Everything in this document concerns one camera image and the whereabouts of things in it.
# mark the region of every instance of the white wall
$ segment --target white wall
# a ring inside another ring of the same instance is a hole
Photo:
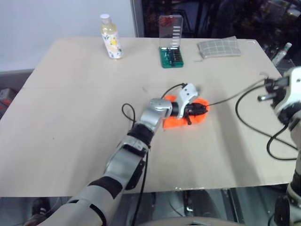
[[[0,0],[0,72],[35,68],[58,37],[100,37],[101,13],[135,36],[130,0]]]

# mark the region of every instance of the bottle label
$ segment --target bottle label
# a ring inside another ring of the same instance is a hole
[[[104,44],[107,48],[109,57],[119,59],[122,57],[121,44],[118,39],[118,33],[114,34],[102,34]]]

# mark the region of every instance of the orange object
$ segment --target orange object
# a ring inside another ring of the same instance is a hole
[[[176,96],[165,96],[165,99],[170,100],[170,101],[175,101]],[[201,98],[195,99],[193,101],[193,103],[200,103],[200,104],[205,105],[205,106],[207,106],[209,104],[208,101],[206,101],[204,99],[201,99]],[[197,123],[203,122],[205,120],[206,116],[207,116],[207,113],[208,112],[206,112],[205,114],[200,114],[200,115],[196,115],[196,116],[190,115],[189,118],[190,118],[191,124],[197,124]],[[184,118],[177,119],[176,117],[171,116],[171,117],[168,117],[167,119],[165,119],[163,121],[163,128],[164,129],[179,127],[179,126],[183,126],[183,125],[188,125],[187,120],[184,119]]]

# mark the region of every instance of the beige table surface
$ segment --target beige table surface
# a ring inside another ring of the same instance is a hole
[[[0,121],[0,196],[71,196],[99,178],[130,128],[120,111],[123,103],[140,116],[151,98],[177,83],[192,82],[212,103],[263,78],[262,72],[280,76],[255,40],[238,40],[239,57],[203,62],[198,41],[182,39],[183,68],[163,69],[158,39],[122,38],[121,60],[107,57],[101,38],[57,40]],[[273,134],[282,125],[268,102],[257,102],[264,93],[248,95],[240,111]],[[146,192],[291,180],[295,163],[268,156],[268,138],[238,121],[236,100],[212,106],[202,124],[157,131]],[[288,132],[281,137],[292,142]],[[278,156],[296,156],[278,142],[271,148]]]

